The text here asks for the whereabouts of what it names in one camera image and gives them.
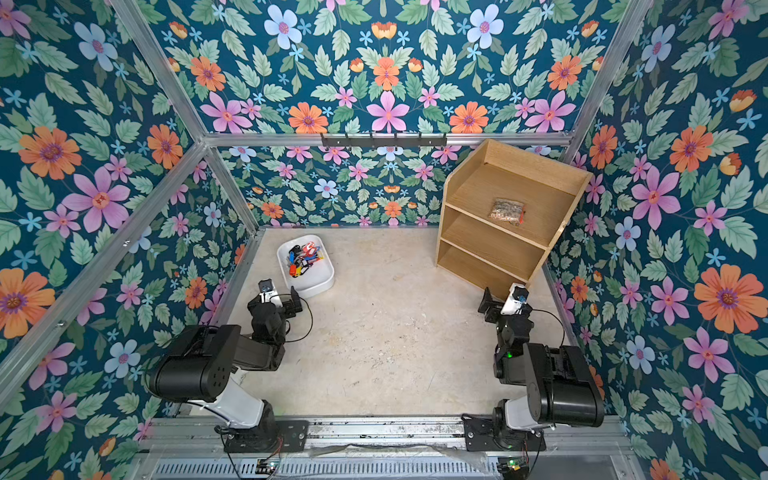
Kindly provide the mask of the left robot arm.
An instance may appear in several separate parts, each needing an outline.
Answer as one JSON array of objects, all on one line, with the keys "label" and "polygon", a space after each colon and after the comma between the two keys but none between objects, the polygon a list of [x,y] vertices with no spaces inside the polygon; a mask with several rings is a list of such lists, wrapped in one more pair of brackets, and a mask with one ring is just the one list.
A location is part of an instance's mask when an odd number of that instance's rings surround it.
[{"label": "left robot arm", "polygon": [[149,376],[149,391],[156,397],[196,406],[221,423],[214,432],[227,454],[283,453],[304,450],[309,423],[279,420],[273,406],[241,387],[238,372],[271,373],[282,364],[289,320],[309,309],[292,288],[280,294],[269,281],[247,304],[252,332],[237,324],[196,325],[174,338]]}]

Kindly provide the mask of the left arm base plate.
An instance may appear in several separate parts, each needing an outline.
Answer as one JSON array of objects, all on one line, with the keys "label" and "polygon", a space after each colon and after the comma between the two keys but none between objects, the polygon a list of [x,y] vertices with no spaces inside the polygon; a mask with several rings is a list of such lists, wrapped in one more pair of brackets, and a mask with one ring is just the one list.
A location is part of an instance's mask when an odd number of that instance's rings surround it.
[{"label": "left arm base plate", "polygon": [[225,427],[220,435],[227,453],[296,453],[304,450],[308,430],[305,420],[263,420],[251,429]]}]

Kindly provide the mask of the white plastic storage box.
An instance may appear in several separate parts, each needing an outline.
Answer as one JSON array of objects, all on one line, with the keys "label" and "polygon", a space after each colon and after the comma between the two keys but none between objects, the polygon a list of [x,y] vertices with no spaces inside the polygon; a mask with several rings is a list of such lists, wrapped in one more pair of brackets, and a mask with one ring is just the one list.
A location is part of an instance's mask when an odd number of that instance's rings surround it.
[{"label": "white plastic storage box", "polygon": [[335,268],[322,239],[308,234],[281,244],[278,264],[288,289],[309,299],[330,290],[335,284]]}]

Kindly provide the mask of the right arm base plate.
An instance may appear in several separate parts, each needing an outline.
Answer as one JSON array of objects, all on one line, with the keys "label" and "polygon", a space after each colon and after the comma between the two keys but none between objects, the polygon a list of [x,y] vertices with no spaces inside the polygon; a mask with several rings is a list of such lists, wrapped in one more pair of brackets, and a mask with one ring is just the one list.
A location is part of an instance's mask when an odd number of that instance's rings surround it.
[{"label": "right arm base plate", "polygon": [[546,442],[541,432],[512,430],[501,420],[487,415],[464,413],[460,416],[465,447],[469,452],[522,451],[541,452]]}]

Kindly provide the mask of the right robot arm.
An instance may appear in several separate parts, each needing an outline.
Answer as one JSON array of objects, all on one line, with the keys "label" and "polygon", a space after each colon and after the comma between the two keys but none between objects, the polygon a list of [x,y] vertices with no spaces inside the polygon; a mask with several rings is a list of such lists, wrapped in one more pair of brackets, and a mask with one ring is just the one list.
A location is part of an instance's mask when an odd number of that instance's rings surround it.
[{"label": "right robot arm", "polygon": [[503,450],[541,446],[546,428],[597,428],[605,418],[602,394],[582,350],[531,340],[536,310],[527,298],[528,290],[520,284],[511,287],[504,301],[485,288],[478,306],[484,321],[495,327],[494,377],[525,389],[523,397],[499,401],[491,414],[488,435]]}]

